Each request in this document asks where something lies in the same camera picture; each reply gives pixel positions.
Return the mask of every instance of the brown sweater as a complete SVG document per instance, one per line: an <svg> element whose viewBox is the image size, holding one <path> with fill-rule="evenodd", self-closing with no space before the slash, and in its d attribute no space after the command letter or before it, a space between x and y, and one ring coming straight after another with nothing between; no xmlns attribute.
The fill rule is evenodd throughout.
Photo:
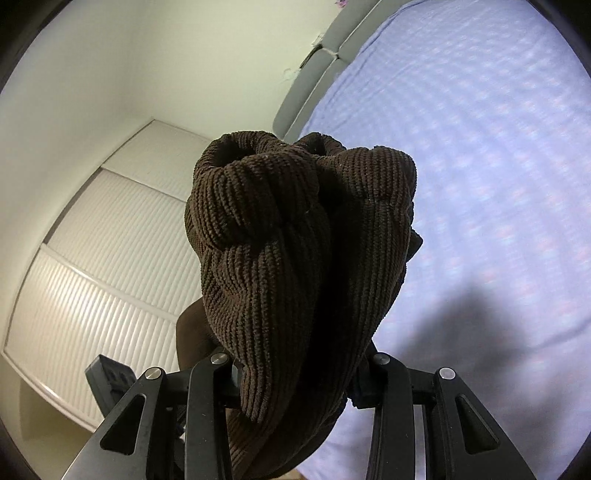
<svg viewBox="0 0 591 480"><path fill-rule="evenodd" d="M228 417L236 479L281 474L332 428L420 246L415 185L406 154L320 134L237 132L197 162L187 236L209 325L245 366Z"/></svg>

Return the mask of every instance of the gray headboard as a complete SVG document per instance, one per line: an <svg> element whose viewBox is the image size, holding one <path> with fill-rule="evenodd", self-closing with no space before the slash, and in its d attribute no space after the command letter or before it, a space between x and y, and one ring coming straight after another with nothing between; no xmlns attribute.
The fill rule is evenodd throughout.
<svg viewBox="0 0 591 480"><path fill-rule="evenodd" d="M314 107L335 78L353 61L378 27L410 0L349 0L321 44L301 67L273 121L273 132L287 142L298 139Z"/></svg>

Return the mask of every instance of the light blue bed sheet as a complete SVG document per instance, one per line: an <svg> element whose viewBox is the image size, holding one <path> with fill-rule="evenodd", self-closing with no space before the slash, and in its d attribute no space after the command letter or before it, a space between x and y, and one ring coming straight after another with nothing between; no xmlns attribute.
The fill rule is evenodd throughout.
<svg viewBox="0 0 591 480"><path fill-rule="evenodd" d="M569 45L525 0L409 4L312 131L417 165L424 244L378 349L456 369L537 478L556 480L591 431L591 80ZM349 405L302 473L364 479L371 424Z"/></svg>

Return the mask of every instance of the silver screw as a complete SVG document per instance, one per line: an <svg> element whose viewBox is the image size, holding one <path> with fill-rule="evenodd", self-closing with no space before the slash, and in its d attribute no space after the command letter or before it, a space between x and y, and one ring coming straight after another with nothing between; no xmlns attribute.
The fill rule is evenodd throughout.
<svg viewBox="0 0 591 480"><path fill-rule="evenodd" d="M228 361L228 354L227 353L214 353L212 355L212 363L214 365L223 365Z"/></svg>
<svg viewBox="0 0 591 480"><path fill-rule="evenodd" d="M378 365L387 365L390 363L390 356L387 353L376 353L374 355L374 363Z"/></svg>
<svg viewBox="0 0 591 480"><path fill-rule="evenodd" d="M439 376L444 380L453 380L456 378L456 373L451 368L443 367L439 371Z"/></svg>
<svg viewBox="0 0 591 480"><path fill-rule="evenodd" d="M146 378L148 380L156 380L162 374L162 370L158 367L151 367L146 370Z"/></svg>

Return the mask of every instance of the black clamp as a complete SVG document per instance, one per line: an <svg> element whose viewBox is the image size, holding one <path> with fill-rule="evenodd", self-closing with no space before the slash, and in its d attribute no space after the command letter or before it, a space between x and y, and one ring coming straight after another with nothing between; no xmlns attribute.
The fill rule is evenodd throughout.
<svg viewBox="0 0 591 480"><path fill-rule="evenodd" d="M127 369L106 357L95 360L86 371L95 397L119 400ZM192 369L166 374L149 368L108 412L64 480L231 480L225 409L239 408L240 372L221 348ZM535 480L451 368L434 374L409 369L372 344L348 396L357 408L375 408L366 480L415 478L413 405L423 407L427 480Z"/></svg>

